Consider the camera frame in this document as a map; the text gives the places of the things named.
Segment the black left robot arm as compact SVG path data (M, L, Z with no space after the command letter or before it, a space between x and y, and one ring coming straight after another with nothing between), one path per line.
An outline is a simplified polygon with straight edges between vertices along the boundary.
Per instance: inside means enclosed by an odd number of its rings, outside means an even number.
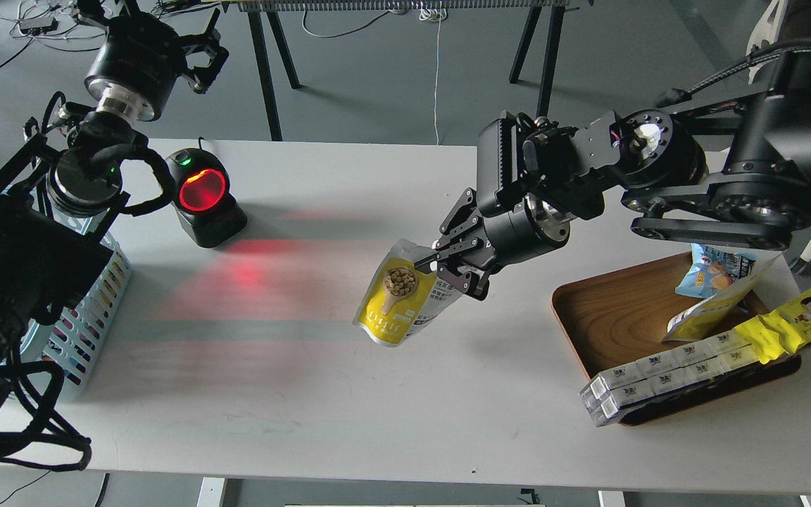
M204 247L246 224L226 170L202 149L164 157L137 122L159 119L178 78L206 93L229 56L213 10L205 31L179 35L135 1L107 17L99 1L77 1L72 17L99 27L104 43L84 84L85 106L49 99L41 124L0 169L0 463L51 472L87 468L90 440L56 402L65 367L25 362L31 322L54 325L104 280L115 250L103 243L119 215L174 206Z

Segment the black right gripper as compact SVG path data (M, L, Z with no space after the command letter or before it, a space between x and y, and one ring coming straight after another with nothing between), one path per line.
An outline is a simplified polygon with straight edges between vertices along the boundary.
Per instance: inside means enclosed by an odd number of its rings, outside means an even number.
M467 187L442 221L439 243L414 262L414 269L426 274L434 270L457 291L483 301L489 294L489 272L560 249L569 239L571 220L572 215L534 194L525 195L509 211L499 208L494 196L481 196L477 208L477 192ZM465 254L479 253L480 274L464 259Z

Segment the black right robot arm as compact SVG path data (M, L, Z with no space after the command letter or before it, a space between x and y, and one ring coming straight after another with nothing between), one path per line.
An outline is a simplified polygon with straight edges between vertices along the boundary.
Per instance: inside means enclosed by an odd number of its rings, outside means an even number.
M602 215L611 187L641 237L788 248L811 226L811 1L788 1L775 20L774 42L624 118L577 128L503 113L477 140L477 186L415 268L482 301L490 276Z

